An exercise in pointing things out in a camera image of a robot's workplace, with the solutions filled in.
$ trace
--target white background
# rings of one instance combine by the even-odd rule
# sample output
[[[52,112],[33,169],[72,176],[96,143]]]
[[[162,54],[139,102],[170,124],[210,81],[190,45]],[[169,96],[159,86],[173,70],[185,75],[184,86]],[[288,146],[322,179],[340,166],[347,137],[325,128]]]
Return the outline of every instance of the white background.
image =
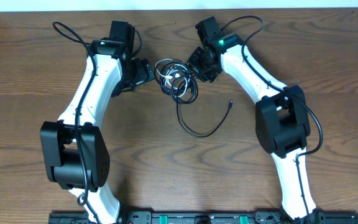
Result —
[[[0,0],[0,12],[358,7],[358,0]]]

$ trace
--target cable end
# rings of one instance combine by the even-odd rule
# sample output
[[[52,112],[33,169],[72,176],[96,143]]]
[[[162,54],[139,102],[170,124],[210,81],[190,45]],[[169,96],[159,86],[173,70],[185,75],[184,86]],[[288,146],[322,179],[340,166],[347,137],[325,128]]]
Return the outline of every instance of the cable end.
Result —
[[[231,109],[232,106],[233,106],[233,100],[230,100],[229,109]]]

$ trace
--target wooden surface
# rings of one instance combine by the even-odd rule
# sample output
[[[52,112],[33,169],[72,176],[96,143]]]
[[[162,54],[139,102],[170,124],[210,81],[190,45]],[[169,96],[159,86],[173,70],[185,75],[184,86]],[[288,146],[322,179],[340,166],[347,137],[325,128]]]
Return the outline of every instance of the wooden surface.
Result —
[[[59,20],[84,39],[108,35],[112,20],[129,21],[144,45],[139,57],[186,60],[200,45],[194,25],[215,16],[221,25],[246,14],[266,20],[249,42],[277,79],[298,84],[324,128],[324,146],[308,156],[313,199],[324,210],[358,212],[358,9],[0,13],[0,223],[45,223],[52,210],[81,210],[74,196],[45,175],[39,129],[68,106],[82,79],[85,51],[52,29]],[[245,37],[259,24],[228,29]],[[255,136],[254,105],[227,74],[201,83],[181,112],[155,82],[111,99],[102,128],[111,157],[108,183],[124,204],[154,210],[278,208],[275,164]],[[308,143],[317,143],[316,128]]]

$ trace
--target tabletop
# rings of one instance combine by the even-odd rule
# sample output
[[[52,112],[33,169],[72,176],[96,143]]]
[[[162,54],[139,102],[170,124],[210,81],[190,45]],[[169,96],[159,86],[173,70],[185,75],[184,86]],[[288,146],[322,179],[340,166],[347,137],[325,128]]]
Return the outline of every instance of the tabletop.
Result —
[[[143,38],[138,55],[154,64],[187,60],[200,45],[195,25],[215,16],[222,26],[257,15],[265,29],[249,42],[256,60],[288,86],[299,85],[324,130],[321,150],[306,158],[320,209],[358,212],[358,9],[243,9],[0,13],[0,222],[46,223],[56,210],[82,210],[48,181],[39,130],[56,121],[80,83],[86,53],[52,28],[59,20],[87,41],[128,21]],[[258,21],[227,32],[245,38]],[[111,164],[108,184],[122,204],[155,211],[246,211],[279,208],[282,192],[271,155],[255,135],[255,106],[228,74],[198,82],[191,105],[180,106],[196,139],[179,126],[175,103],[156,82],[110,99],[102,134]],[[318,142],[314,123],[308,144]]]

